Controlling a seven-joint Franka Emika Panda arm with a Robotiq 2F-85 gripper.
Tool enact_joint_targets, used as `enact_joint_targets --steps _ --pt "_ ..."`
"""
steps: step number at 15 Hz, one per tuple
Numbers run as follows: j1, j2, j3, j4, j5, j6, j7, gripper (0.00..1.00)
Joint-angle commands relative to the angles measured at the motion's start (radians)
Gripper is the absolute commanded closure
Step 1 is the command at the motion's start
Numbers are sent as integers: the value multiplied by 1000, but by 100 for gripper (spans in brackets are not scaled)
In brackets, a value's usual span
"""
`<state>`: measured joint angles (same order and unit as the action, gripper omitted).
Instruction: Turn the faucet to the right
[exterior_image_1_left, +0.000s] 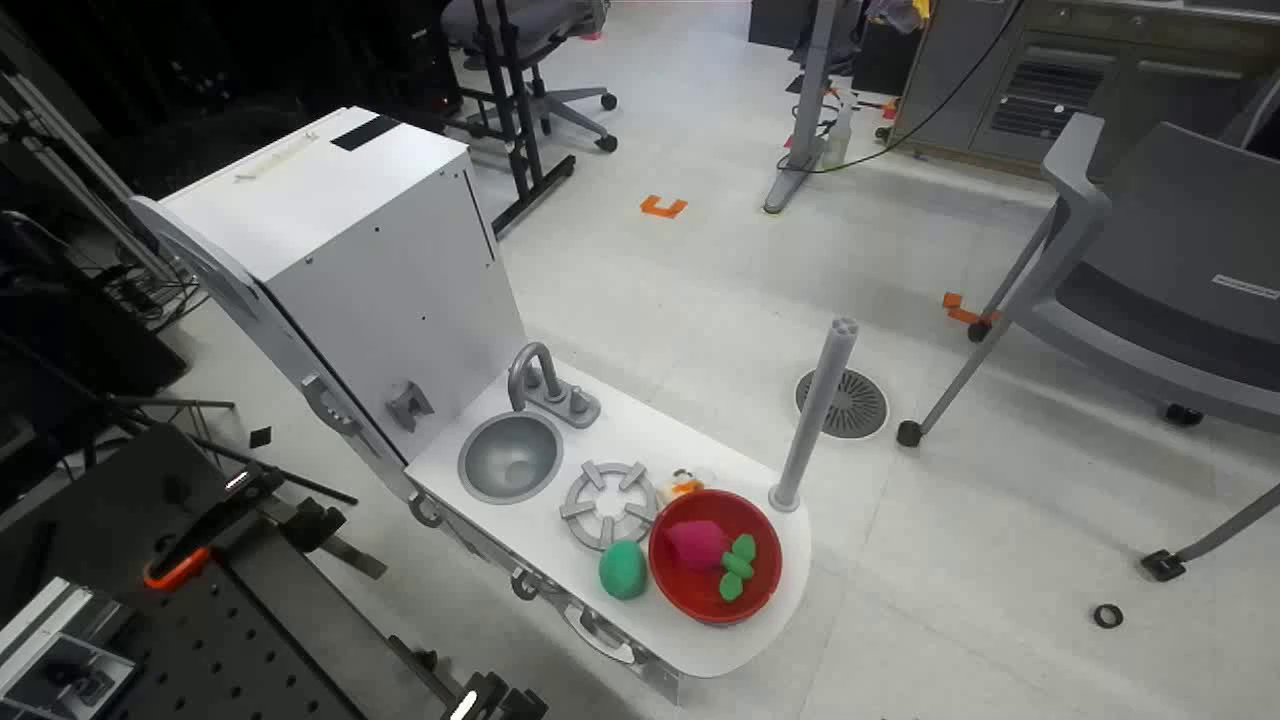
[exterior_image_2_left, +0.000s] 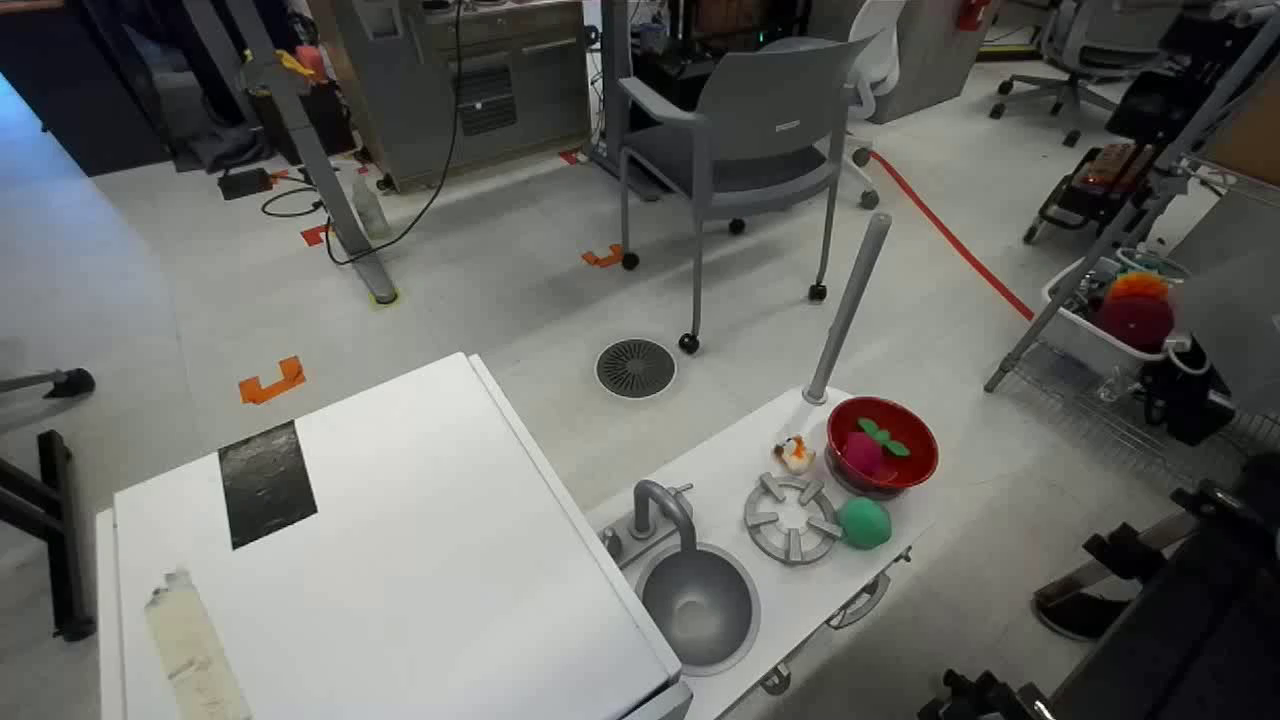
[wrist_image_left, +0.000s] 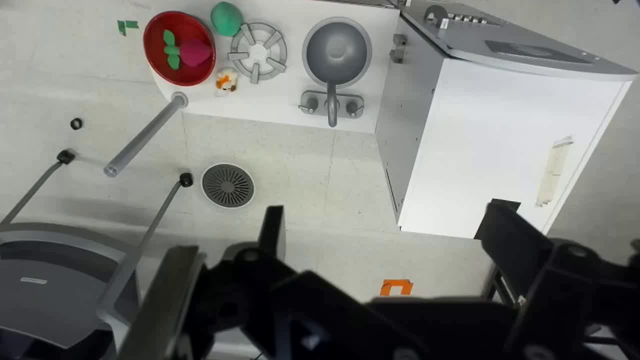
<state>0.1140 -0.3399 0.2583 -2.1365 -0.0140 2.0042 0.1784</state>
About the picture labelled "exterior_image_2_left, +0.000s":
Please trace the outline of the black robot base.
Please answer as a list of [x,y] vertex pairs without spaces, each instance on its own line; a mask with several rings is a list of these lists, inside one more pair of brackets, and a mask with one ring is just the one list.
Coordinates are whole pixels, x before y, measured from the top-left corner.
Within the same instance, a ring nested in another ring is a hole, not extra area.
[[1280,456],[1178,504],[1187,541],[1057,692],[945,671],[913,720],[1280,720]]

